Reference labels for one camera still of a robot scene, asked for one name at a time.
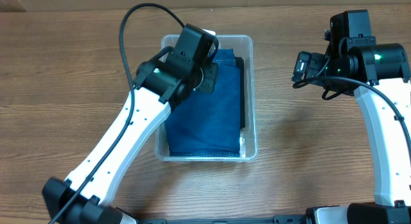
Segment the black cloth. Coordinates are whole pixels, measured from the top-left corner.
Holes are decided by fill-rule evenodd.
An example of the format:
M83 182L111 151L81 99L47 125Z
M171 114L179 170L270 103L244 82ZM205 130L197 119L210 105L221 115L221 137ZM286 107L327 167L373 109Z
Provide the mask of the black cloth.
M245 128L245 64L241 57L236 57L236 67L240 70L240 128Z

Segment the clear plastic storage container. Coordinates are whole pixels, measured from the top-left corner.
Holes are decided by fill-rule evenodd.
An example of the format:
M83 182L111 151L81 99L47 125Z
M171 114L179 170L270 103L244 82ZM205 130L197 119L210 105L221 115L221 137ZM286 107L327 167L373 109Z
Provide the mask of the clear plastic storage container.
M258 135L256 131L256 103L254 93L254 53L253 41L247 35L219 35L220 49L233 49L236 57L245 64L245 128L240 129L239 157L172 157L170 156L164 123L158 127L155 136L155 154L168 162L250 162L258 155Z

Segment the blue denim jeans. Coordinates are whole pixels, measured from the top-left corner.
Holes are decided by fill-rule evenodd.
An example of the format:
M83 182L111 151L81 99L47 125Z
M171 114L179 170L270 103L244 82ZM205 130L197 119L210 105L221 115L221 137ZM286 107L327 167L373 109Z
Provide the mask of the blue denim jeans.
M241 70L233 49L220 49L214 92L192 92L164 122L172 157L239 157Z

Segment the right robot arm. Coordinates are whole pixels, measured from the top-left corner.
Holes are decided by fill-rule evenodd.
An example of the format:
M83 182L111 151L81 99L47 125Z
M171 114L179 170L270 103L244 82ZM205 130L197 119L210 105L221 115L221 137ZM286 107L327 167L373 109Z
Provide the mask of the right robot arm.
M398 43L378 44L367 10L332 16L324 55L301 53L295 86L324 88L324 100L353 96L362 112L374 168L374 200L315 208L310 223L410 222L410 66Z

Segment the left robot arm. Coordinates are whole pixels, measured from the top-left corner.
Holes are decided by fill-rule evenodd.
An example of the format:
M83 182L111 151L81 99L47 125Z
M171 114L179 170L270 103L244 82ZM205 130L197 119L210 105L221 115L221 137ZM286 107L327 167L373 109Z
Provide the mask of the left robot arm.
M192 91L213 92L218 50L213 31L184 25L174 46L142 62L130 92L104 136L64 180L50 178L42 189L51 223L118 223L138 220L111 206L118 187L151 134Z

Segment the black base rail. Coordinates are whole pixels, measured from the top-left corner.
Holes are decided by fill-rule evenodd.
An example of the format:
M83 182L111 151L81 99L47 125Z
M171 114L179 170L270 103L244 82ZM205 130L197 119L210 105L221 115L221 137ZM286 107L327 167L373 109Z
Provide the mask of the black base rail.
M117 210L129 215L138 224L306 224L304 214L275 215L270 218L229 218L229 219L192 219L167 220L164 218L137 219L128 212L116 207Z

